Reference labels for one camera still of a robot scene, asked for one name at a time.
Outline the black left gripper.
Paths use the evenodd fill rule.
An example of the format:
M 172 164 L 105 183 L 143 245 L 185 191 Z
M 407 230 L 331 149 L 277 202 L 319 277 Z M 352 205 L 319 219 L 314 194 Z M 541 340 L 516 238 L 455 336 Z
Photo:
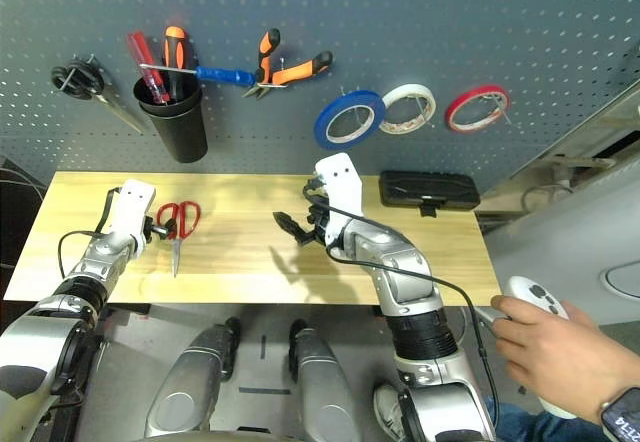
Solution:
M 135 252 L 143 253 L 152 240 L 151 232 L 158 235 L 161 240 L 172 239 L 177 234 L 177 222 L 170 218 L 165 223 L 153 223 L 153 219 L 144 215 L 140 228 L 134 233 Z

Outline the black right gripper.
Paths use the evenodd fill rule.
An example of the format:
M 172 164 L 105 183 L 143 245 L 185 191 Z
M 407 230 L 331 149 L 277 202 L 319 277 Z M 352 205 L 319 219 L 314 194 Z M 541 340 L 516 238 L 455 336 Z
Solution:
M 304 186 L 304 196 L 310 203 L 307 222 L 312 225 L 310 231 L 305 231 L 285 212 L 273 212 L 273 218 L 278 227 L 294 238 L 299 246 L 304 246 L 316 241 L 323 246 L 326 245 L 326 228 L 329 223 L 330 211 L 329 198 L 311 183 Z

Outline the person's bare hand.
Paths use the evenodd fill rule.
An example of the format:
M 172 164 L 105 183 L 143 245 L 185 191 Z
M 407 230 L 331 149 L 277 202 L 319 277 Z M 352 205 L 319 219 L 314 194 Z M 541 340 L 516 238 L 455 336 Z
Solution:
M 598 424 L 604 404 L 639 385 L 639 356 L 572 304 L 567 319 L 504 295 L 491 306 L 504 314 L 493 330 L 508 374 L 546 402 Z

